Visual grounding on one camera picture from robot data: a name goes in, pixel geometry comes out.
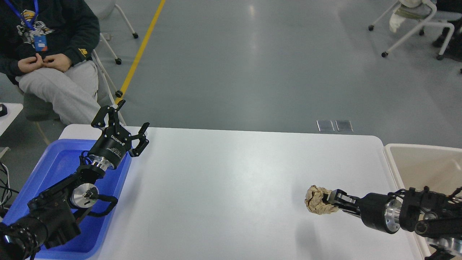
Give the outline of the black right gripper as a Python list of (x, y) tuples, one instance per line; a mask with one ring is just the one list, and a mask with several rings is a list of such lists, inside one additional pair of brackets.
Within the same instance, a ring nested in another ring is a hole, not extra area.
[(348, 195), (341, 189), (323, 195), (325, 204), (338, 205), (343, 212), (361, 218), (363, 224), (388, 234), (400, 229), (399, 216), (402, 203), (392, 196), (369, 193), (363, 198)]

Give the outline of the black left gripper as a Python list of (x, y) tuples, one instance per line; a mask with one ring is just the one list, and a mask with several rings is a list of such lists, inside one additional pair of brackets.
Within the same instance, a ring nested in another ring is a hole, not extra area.
[(135, 148), (128, 151), (131, 157), (140, 156), (149, 143), (145, 134), (149, 122), (144, 123), (136, 135), (130, 135), (130, 132), (121, 125), (118, 112), (125, 102), (122, 99), (116, 108), (109, 105), (101, 107), (91, 122), (91, 127), (101, 129), (102, 135), (88, 151), (88, 157), (93, 161), (97, 158), (105, 158), (112, 169), (117, 169), (120, 165), (133, 140), (139, 142)]

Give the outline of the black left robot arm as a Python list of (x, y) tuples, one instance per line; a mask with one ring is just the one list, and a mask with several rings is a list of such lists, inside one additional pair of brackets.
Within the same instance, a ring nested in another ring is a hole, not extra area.
[(102, 135), (94, 146), (80, 155), (80, 165), (68, 177), (40, 192), (27, 206), (29, 212), (10, 225), (1, 224), (1, 259), (33, 260), (42, 246), (46, 248), (66, 244), (81, 234), (79, 224), (85, 217), (105, 217), (117, 205), (115, 196), (104, 195), (96, 181), (104, 178), (107, 170), (115, 170), (126, 154), (139, 156), (148, 145), (144, 123), (132, 135), (120, 123), (117, 107), (101, 107), (91, 126), (100, 128)]

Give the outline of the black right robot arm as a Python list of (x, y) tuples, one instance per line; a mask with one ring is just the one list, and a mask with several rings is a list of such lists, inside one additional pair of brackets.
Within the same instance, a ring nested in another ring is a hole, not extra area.
[(461, 197), (457, 188), (445, 195), (429, 190), (399, 189), (388, 194), (369, 193), (362, 198), (336, 189), (322, 202), (362, 220), (369, 228), (388, 234), (399, 229), (424, 237), (435, 249), (427, 260), (450, 260), (461, 255)]

